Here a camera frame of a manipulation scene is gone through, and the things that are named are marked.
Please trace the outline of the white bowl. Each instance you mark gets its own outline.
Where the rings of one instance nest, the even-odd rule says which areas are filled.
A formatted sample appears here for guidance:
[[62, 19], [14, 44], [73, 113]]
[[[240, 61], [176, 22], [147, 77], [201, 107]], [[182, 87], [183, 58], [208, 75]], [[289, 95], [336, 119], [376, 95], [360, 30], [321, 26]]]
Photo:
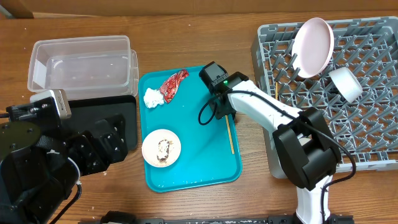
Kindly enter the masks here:
[[341, 67], [329, 73], [332, 82], [348, 103], [352, 103], [363, 92], [363, 88], [352, 71]]

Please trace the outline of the wooden chopstick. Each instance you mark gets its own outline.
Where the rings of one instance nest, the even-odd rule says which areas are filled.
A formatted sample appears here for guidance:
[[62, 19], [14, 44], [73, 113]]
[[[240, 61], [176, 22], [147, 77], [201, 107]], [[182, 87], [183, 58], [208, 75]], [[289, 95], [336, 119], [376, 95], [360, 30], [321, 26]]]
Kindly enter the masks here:
[[275, 82], [275, 99], [279, 100], [279, 82]]
[[231, 128], [230, 128], [230, 124], [229, 124], [228, 115], [225, 116], [225, 120], [226, 120], [226, 125], [227, 125], [227, 130], [228, 130], [229, 143], [231, 146], [231, 153], [232, 153], [232, 155], [234, 155], [234, 144], [233, 144], [233, 138], [232, 138], [232, 134], [231, 134]]

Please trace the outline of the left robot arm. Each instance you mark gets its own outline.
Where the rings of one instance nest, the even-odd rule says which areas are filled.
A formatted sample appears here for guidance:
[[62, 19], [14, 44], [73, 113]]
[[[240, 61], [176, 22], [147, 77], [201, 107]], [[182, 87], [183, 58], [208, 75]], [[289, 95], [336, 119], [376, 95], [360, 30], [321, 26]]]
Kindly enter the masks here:
[[126, 121], [116, 114], [93, 131], [53, 138], [35, 123], [1, 124], [1, 223], [45, 223], [80, 177], [104, 172], [128, 154]]

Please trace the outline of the grey dish rack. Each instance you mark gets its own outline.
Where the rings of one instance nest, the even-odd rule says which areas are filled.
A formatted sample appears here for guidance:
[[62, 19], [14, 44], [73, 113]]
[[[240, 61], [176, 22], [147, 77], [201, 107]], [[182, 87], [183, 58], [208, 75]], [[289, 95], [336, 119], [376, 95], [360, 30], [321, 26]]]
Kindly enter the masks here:
[[[305, 110], [319, 109], [335, 139], [355, 158], [358, 170], [397, 168], [397, 18], [372, 17], [330, 21], [335, 43], [326, 68], [300, 78], [292, 47], [300, 23], [266, 24], [251, 47], [256, 85], [275, 98]], [[329, 73], [349, 68], [363, 88], [348, 103]]]

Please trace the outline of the large pink plate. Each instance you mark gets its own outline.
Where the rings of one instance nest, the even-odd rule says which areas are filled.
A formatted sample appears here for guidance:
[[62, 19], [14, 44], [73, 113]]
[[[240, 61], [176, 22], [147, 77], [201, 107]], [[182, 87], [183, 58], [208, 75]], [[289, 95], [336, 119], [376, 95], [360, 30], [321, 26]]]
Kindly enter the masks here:
[[333, 48], [333, 31], [326, 21], [314, 17], [305, 22], [292, 47], [292, 55], [296, 55], [292, 66], [299, 69], [298, 76], [312, 78], [322, 72], [331, 59]]

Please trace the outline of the white cup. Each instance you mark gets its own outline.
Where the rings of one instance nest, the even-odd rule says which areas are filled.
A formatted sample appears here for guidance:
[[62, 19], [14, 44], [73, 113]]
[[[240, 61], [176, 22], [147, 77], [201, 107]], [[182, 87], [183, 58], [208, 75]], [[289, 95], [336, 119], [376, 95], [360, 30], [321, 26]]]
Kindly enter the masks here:
[[309, 143], [311, 141], [311, 139], [310, 138], [300, 138], [298, 141], [299, 141], [301, 146], [304, 146], [307, 143]]

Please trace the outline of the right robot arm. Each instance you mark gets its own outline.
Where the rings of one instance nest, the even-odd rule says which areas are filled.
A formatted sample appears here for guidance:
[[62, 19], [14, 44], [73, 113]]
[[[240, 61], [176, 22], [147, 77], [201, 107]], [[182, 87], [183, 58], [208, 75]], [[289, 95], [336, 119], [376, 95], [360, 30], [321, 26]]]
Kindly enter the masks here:
[[269, 133], [269, 151], [297, 188], [295, 221], [335, 223], [328, 209], [327, 191], [341, 154], [321, 112], [316, 108], [302, 111], [288, 106], [239, 72], [200, 72], [200, 78], [212, 95], [207, 104], [213, 116], [244, 113]]

